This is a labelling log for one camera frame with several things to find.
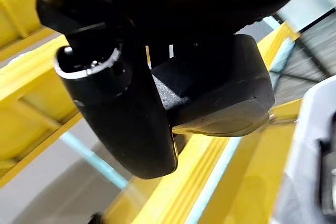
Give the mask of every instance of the textured black plastic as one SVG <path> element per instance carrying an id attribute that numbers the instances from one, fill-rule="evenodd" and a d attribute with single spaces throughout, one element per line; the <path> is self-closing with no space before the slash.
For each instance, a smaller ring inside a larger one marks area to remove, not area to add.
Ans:
<path id="1" fill-rule="evenodd" d="M 174 131 L 242 136 L 268 119 L 274 94 L 251 36 L 183 45 L 152 69 Z"/>

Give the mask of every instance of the cylindrical black component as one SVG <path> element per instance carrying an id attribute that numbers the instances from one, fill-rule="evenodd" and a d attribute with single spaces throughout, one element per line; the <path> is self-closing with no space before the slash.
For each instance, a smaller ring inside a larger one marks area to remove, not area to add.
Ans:
<path id="1" fill-rule="evenodd" d="M 107 61 L 80 71 L 69 72 L 70 59 L 70 47 L 59 49 L 56 72 L 111 154 L 140 178 L 173 172 L 177 151 L 144 47 L 125 42 Z"/>

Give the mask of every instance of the gray floor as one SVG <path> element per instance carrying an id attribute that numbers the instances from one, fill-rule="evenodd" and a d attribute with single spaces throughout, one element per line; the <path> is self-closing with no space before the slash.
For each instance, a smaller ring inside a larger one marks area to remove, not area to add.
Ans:
<path id="1" fill-rule="evenodd" d="M 326 68 L 336 74 L 336 13 L 305 31 L 301 38 Z M 323 80 L 323 75 L 297 47 L 284 73 Z M 302 98 L 313 85 L 308 81 L 281 77 L 276 91 L 276 105 Z"/>

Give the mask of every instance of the white plastic part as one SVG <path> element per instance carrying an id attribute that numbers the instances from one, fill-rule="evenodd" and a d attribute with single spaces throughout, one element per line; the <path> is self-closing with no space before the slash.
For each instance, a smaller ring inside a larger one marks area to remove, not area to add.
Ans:
<path id="1" fill-rule="evenodd" d="M 329 223 L 318 205 L 320 151 L 317 140 L 329 136 L 335 112 L 336 76 L 316 84 L 303 97 L 273 215 L 281 224 Z"/>

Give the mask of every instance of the yellow surface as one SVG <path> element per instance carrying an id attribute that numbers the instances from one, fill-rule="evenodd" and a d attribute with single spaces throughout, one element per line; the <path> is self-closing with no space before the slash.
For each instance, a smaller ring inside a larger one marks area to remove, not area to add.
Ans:
<path id="1" fill-rule="evenodd" d="M 300 100 L 273 108 L 282 117 L 242 138 L 199 223 L 268 223 L 299 108 Z"/>
<path id="2" fill-rule="evenodd" d="M 53 33 L 42 28 L 36 0 L 0 0 L 0 62 Z"/>
<path id="3" fill-rule="evenodd" d="M 57 49 L 66 44 L 59 36 L 0 69 L 0 186 L 80 118 L 53 68 Z"/>
<path id="4" fill-rule="evenodd" d="M 294 32 L 286 22 L 281 24 L 277 29 L 272 31 L 258 43 L 258 49 L 269 70 L 271 63 L 277 54 L 282 43 L 289 38 L 291 41 L 300 37 L 299 33 Z"/>

